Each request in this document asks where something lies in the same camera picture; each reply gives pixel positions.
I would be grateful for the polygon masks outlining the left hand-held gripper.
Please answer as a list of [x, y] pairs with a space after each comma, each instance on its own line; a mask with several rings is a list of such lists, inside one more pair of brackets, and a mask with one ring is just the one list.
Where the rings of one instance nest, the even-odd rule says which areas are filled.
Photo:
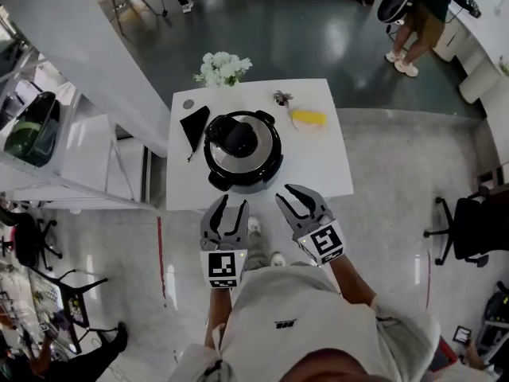
[[218, 232], [228, 195], [217, 198], [200, 222], [200, 263], [205, 282], [213, 289], [231, 289], [242, 281], [247, 263], [249, 204], [244, 200], [233, 230]]

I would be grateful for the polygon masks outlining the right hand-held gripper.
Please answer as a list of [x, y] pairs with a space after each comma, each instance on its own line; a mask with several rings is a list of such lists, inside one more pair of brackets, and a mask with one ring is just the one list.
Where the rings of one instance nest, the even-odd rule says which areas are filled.
[[307, 229], [307, 224], [321, 224], [297, 239], [299, 248], [317, 266], [341, 257], [344, 254], [344, 236], [324, 198], [317, 191], [303, 185], [286, 184], [285, 188], [308, 210], [307, 214], [299, 215], [283, 196], [275, 194], [277, 205], [293, 233], [302, 233]]

